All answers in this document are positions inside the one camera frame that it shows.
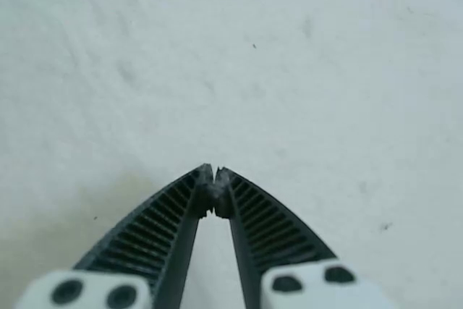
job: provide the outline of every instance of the white surface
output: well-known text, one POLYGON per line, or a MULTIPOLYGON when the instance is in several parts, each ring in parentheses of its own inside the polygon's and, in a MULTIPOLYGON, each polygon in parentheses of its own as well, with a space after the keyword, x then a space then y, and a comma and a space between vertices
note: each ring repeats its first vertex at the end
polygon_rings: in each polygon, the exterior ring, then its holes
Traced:
MULTIPOLYGON (((209 161, 403 308, 460 308, 462 20, 463 0, 0 0, 3 306, 209 161)), ((243 308, 227 223, 196 241, 183 309, 243 308)))
POLYGON ((352 270, 340 260, 308 262, 272 268, 262 278, 262 309, 394 309, 381 290, 352 270), (342 266, 354 274, 350 283, 327 282, 325 271, 342 266), (273 282, 280 276, 292 276, 301 284, 301 290, 281 292, 273 289, 273 282))
POLYGON ((111 291, 126 285, 132 286, 137 293, 130 309, 151 309, 150 288, 144 278, 84 271, 52 271, 41 276, 27 286, 14 309, 109 309, 107 301, 111 291), (75 300, 65 305, 50 300, 60 284, 75 279, 82 283, 75 300))

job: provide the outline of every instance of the dark speck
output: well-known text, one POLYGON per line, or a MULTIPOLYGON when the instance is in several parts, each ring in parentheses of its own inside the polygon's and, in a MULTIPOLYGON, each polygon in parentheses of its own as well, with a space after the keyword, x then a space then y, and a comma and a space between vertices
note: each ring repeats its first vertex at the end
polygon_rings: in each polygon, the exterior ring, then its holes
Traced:
POLYGON ((379 229, 380 231, 384 232, 384 231, 387 231, 391 227, 392 227, 392 222, 386 222, 384 224, 381 224, 379 229))

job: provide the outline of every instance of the ribbed grip surface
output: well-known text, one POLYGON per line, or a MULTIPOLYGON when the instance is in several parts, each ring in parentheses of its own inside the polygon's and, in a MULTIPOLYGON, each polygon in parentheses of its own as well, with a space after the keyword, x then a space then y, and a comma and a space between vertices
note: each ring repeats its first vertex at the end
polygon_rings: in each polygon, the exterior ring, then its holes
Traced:
POLYGON ((178 308, 208 182, 209 165, 172 182, 119 222, 75 268, 142 276, 155 305, 178 308))
POLYGON ((270 268, 335 258, 297 216, 244 177, 223 168, 216 181, 229 182, 230 218, 247 309, 260 307, 260 279, 270 268))

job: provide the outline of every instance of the white floor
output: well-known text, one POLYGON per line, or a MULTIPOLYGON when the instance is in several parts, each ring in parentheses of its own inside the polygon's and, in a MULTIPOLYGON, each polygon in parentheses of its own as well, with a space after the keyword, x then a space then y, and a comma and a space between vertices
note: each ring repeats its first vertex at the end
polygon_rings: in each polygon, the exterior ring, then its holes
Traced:
MULTIPOLYGON (((0 298, 203 163, 402 308, 463 303, 463 0, 0 0, 0 298)), ((229 228, 182 309, 244 308, 229 228)))

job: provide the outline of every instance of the black circular hole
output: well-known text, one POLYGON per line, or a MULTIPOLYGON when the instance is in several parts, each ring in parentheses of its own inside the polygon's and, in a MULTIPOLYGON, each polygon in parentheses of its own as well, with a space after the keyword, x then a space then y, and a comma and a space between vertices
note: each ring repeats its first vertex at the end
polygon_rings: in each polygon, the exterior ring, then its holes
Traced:
POLYGON ((345 284, 347 282, 354 282, 355 276, 350 271, 345 269, 345 267, 336 266, 325 270, 325 280, 327 282, 345 284))
POLYGON ((125 309, 137 299, 137 290, 130 285, 122 285, 113 289, 108 295, 107 304, 110 309, 125 309))
POLYGON ((69 304, 82 292, 83 283, 78 279, 66 280, 59 284, 51 294, 51 301, 57 305, 69 304))
POLYGON ((272 289, 277 292, 295 292, 302 290, 302 284, 293 276, 278 276, 273 280, 272 289))

